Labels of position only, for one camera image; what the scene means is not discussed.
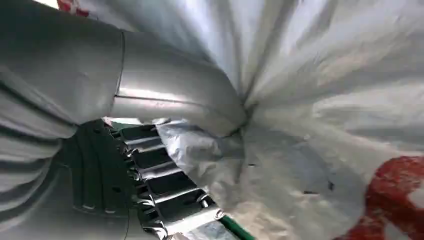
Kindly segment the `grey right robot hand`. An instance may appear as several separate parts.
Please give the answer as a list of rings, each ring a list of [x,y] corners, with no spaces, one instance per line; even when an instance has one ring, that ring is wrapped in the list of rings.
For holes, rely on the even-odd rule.
[[[33,0],[0,3],[0,237],[167,240],[220,217],[152,124],[228,136],[246,120],[212,64],[157,39]]]

